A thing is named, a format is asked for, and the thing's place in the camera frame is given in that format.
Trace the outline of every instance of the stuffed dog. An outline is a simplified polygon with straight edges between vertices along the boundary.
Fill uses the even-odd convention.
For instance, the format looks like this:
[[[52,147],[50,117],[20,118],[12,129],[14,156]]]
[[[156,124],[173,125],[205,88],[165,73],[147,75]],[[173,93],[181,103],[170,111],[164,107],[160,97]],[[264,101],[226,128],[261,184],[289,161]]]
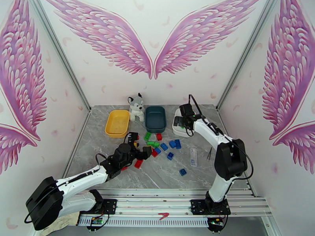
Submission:
[[[130,104],[130,120],[135,121],[135,117],[138,116],[141,122],[145,121],[143,99],[140,93],[134,98],[128,97],[128,103]]]

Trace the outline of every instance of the marble tabletop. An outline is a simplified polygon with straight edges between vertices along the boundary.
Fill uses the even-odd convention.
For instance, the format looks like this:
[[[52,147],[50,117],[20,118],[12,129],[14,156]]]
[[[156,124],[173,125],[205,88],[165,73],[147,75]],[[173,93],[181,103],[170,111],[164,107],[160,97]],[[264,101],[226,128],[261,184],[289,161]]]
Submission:
[[[175,188],[175,189],[209,189],[215,179],[214,169],[215,149],[212,149],[210,160],[207,159],[211,149],[210,144],[199,134],[193,137],[184,138],[176,136],[172,131],[172,121],[178,105],[163,105],[166,113],[167,127],[162,133],[162,141],[169,146],[169,141],[179,139],[181,149],[169,149],[154,158],[150,156],[145,160],[140,169],[133,165],[121,172],[116,178],[93,188]],[[123,139],[110,138],[105,134],[104,128],[108,116],[112,110],[129,109],[124,106],[95,106],[92,108],[90,119],[84,130],[82,139],[71,163],[67,176],[72,176],[88,170],[96,165],[95,155],[102,153],[106,156],[114,153],[114,150]],[[213,105],[201,105],[200,109],[204,116],[214,122],[223,130],[219,116]],[[139,118],[135,122],[129,122],[129,131],[138,132],[140,135],[140,149],[145,146],[144,136],[146,134],[145,123]],[[150,141],[156,141],[155,134],[152,134]],[[190,148],[197,148],[198,166],[190,165]],[[174,153],[172,161],[167,159],[168,152]],[[181,176],[180,169],[185,169],[187,174]],[[236,181],[234,188],[247,188],[245,181]]]

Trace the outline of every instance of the yellow plastic bin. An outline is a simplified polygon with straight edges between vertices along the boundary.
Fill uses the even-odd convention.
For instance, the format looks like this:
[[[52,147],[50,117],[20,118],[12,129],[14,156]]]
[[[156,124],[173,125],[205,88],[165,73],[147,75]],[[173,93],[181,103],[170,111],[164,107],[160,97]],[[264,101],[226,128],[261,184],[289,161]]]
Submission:
[[[105,133],[111,138],[124,138],[128,131],[129,111],[113,110],[109,114]]]

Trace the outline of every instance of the pink angel wings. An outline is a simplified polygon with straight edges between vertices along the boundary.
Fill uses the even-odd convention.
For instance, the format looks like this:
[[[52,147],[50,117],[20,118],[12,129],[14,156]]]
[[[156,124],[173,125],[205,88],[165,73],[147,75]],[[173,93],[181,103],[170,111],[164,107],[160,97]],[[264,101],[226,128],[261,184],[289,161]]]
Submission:
[[[161,72],[175,74],[197,61],[244,22],[258,0],[226,0],[183,17],[170,33],[154,61],[131,25],[116,13],[78,0],[47,0],[61,21],[92,49],[124,71],[145,72],[157,79]]]
[[[37,125],[46,112],[40,44],[28,2],[15,0],[0,34],[0,90],[20,129],[0,124],[0,173],[15,164],[25,145],[37,146]]]
[[[293,124],[314,81],[315,50],[313,27],[297,0],[281,0],[269,39],[265,67],[264,118],[273,124],[269,139],[274,145],[290,146],[294,162],[314,173],[314,122]]]

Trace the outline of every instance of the wall mural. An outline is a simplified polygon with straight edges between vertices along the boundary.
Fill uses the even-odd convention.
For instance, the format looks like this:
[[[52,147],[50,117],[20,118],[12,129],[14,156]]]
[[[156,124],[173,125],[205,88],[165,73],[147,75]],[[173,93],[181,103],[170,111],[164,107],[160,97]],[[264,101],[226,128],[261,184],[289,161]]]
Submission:
[[[78,0],[47,0],[61,22],[111,64],[155,79],[161,72],[184,70],[207,54],[248,19],[259,0],[225,0],[183,17],[174,27],[154,63],[132,26],[118,14]]]
[[[291,127],[314,81],[315,29],[303,15],[298,0],[281,0],[269,39],[264,118],[273,124],[269,137],[290,147],[293,160],[314,174],[315,121]]]
[[[15,0],[0,35],[0,90],[19,129],[0,123],[0,174],[18,161],[26,145],[40,141],[37,125],[46,112],[41,47],[27,0]]]

